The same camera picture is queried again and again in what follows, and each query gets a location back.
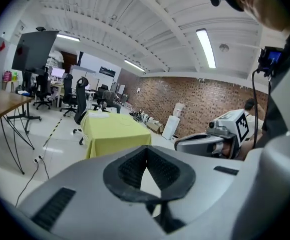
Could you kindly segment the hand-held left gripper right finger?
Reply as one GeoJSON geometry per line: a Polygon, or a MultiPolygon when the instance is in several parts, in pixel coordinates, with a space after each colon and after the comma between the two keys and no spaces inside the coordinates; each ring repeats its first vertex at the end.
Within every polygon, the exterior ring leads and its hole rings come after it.
{"type": "Polygon", "coordinates": [[[241,171],[245,166],[245,162],[240,160],[197,156],[161,146],[155,148],[190,165],[195,171],[195,183],[187,195],[168,203],[172,217],[184,223],[191,223],[204,213],[214,211],[219,201],[226,200],[225,193],[237,176],[217,171],[215,167],[222,166],[241,171]]]}

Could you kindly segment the person's right hand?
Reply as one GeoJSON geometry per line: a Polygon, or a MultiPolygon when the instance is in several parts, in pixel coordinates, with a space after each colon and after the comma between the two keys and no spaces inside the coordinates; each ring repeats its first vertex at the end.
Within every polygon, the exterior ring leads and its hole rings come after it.
{"type": "Polygon", "coordinates": [[[232,145],[231,144],[229,144],[229,143],[224,143],[223,144],[222,154],[226,158],[230,158],[230,156],[231,156],[231,148],[232,148],[232,145]]]}

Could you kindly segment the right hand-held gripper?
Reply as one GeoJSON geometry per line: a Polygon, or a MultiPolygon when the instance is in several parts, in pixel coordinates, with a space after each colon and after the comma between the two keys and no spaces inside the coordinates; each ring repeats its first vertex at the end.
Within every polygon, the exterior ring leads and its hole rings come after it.
{"type": "Polygon", "coordinates": [[[224,143],[232,145],[231,156],[234,159],[249,133],[249,127],[243,109],[229,111],[212,120],[207,133],[197,133],[178,139],[174,148],[187,154],[226,158],[222,154],[224,143]]]}

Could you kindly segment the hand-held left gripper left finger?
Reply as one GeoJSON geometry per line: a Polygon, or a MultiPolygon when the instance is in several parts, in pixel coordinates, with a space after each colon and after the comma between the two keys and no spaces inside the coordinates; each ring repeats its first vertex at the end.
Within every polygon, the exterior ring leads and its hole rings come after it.
{"type": "Polygon", "coordinates": [[[30,193],[19,205],[21,225],[42,240],[160,240],[165,232],[142,203],[121,201],[105,186],[103,170],[134,151],[85,159],[67,167],[30,193]],[[60,190],[70,200],[56,218],[42,225],[38,211],[60,190]]]}

